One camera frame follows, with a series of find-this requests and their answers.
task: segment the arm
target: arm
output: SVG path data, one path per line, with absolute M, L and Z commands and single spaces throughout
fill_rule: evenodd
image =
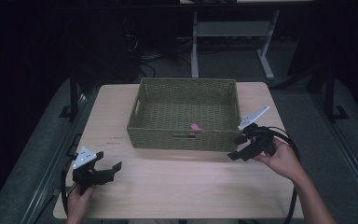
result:
M 83 195 L 80 195 L 80 187 L 77 185 L 68 197 L 68 218 L 67 224 L 79 224 L 83 222 L 90 207 L 90 199 L 97 186 L 88 188 Z
M 258 155 L 254 157 L 254 160 L 266 164 L 278 175 L 293 182 L 307 223 L 336 223 L 318 190 L 298 162 L 293 150 L 276 138 L 273 140 L 273 144 L 276 148 L 276 153 L 272 157 Z

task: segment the wooden table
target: wooden table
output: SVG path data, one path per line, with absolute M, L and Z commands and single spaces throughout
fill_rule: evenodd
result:
M 88 218 L 286 217 L 293 185 L 257 161 L 231 161 L 225 152 L 133 148 L 127 122 L 139 85 L 100 89 L 79 148 L 104 152 L 96 170 L 123 162 L 115 181 L 94 194 Z M 258 125 L 283 128 L 264 83 L 237 83 L 241 115 L 269 105 Z M 72 186 L 72 170 L 67 185 Z M 61 199 L 56 218 L 66 218 Z M 294 217 L 303 217 L 299 202 Z

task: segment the forearm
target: forearm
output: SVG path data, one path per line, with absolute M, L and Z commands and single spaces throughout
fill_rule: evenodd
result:
M 336 223 L 327 209 L 318 190 L 315 188 L 310 178 L 303 174 L 292 180 L 295 184 L 298 198 L 301 201 L 301 207 L 304 219 L 308 224 L 329 224 Z

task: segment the wicker basket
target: wicker basket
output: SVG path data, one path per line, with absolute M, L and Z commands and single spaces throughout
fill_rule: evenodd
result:
M 133 147 L 234 151 L 240 117 L 235 80 L 143 78 L 127 131 Z

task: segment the human hand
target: human hand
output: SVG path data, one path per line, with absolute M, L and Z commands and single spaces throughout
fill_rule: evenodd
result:
M 68 196 L 68 218 L 66 223 L 81 223 L 90 207 L 90 199 L 98 186 L 89 187 L 83 195 L 80 195 L 80 186 L 76 185 Z
M 276 149 L 273 156 L 259 154 L 254 157 L 254 160 L 266 164 L 278 175 L 286 177 L 292 181 L 306 175 L 300 162 L 296 158 L 295 152 L 289 145 L 278 140 L 277 138 L 274 138 L 272 143 Z

